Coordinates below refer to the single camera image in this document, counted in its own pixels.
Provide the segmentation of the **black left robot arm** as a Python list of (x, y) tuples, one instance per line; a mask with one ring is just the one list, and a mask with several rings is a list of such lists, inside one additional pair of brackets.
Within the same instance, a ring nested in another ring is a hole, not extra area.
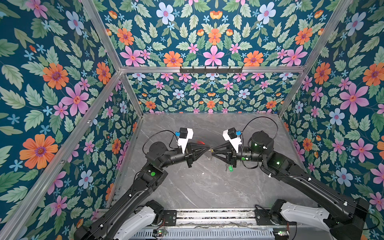
[(135, 210), (166, 179), (166, 167), (183, 162), (191, 167), (209, 149), (208, 145), (188, 143), (184, 150), (181, 147), (169, 150), (162, 142), (153, 143), (145, 155), (147, 162), (135, 175), (131, 187), (91, 226), (79, 227), (74, 239), (129, 240), (146, 226), (159, 224), (164, 208), (158, 202), (147, 202), (137, 214)]

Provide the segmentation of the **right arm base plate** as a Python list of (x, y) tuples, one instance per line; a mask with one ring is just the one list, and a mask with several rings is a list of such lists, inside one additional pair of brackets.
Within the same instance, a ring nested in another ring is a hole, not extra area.
[(296, 222), (288, 222), (280, 213), (265, 209), (255, 209), (255, 219), (258, 226), (296, 226)]

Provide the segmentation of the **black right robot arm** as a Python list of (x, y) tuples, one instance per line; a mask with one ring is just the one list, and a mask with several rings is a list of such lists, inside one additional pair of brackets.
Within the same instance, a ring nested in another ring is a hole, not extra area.
[(212, 155), (231, 167), (237, 162), (258, 162), (263, 173), (299, 190), (315, 201), (306, 207), (278, 199), (269, 211), (273, 223), (296, 222), (329, 232), (336, 240), (359, 240), (365, 231), (369, 204), (345, 196), (313, 179), (293, 160), (274, 150), (274, 139), (263, 131), (253, 133), (247, 145), (236, 134), (224, 131), (226, 142), (213, 148)]

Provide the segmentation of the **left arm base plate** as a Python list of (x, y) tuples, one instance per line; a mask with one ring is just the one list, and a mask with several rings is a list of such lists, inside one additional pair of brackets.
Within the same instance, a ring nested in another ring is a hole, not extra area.
[(177, 221), (177, 210), (164, 210), (155, 212), (155, 218), (148, 227), (175, 226)]

